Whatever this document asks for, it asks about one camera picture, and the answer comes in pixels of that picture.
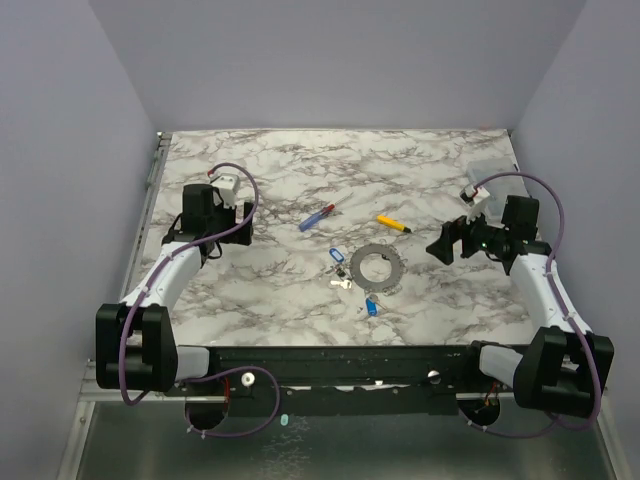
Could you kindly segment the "round metal keyring disc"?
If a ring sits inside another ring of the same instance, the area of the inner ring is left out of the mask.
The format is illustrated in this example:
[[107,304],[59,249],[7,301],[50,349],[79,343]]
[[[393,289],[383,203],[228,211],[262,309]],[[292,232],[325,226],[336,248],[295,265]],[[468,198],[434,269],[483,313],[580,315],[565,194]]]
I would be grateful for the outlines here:
[[399,286],[405,265],[394,247],[371,243],[353,252],[349,270],[352,280],[361,289],[388,294]]

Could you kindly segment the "silver key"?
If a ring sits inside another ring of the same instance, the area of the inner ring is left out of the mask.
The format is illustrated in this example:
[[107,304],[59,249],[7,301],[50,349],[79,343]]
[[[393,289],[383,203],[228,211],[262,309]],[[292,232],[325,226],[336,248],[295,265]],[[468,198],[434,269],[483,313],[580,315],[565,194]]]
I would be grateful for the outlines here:
[[339,286],[345,290],[350,289],[352,287],[352,281],[349,279],[345,280],[331,280],[330,284],[332,286]]

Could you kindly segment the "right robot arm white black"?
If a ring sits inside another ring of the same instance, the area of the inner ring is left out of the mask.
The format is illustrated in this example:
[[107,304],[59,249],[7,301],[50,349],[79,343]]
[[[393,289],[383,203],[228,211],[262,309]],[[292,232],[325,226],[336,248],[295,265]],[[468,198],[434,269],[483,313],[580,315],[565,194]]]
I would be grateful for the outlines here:
[[461,255],[478,252],[503,266],[523,296],[537,331],[522,353],[512,347],[479,342],[476,357],[459,367],[461,383],[481,391],[494,379],[514,392],[528,409],[578,418],[590,417],[601,395],[614,356],[611,340],[596,335],[574,310],[559,279],[551,246],[536,238],[539,203],[510,195],[501,224],[490,225],[483,213],[444,223],[428,254],[449,265],[461,244]]

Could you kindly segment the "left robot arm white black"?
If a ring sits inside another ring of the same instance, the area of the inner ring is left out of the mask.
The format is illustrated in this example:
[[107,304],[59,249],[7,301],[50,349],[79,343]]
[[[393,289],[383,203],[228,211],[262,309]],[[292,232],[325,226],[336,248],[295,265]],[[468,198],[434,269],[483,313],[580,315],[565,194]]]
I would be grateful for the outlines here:
[[168,392],[186,380],[206,395],[220,385],[221,371],[204,347],[178,346],[170,314],[183,290],[223,243],[252,242],[252,202],[236,221],[240,179],[222,174],[209,184],[183,188],[182,212],[162,239],[161,251],[141,282],[120,302],[96,313],[96,381],[103,389]]

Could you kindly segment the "black key fob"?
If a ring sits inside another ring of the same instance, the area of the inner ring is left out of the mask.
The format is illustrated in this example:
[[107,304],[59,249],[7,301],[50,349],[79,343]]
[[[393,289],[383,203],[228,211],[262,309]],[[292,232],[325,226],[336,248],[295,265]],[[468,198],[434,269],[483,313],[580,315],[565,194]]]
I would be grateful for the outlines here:
[[325,271],[325,275],[337,275],[341,279],[347,277],[346,271],[340,265],[336,265],[329,268],[328,270]]

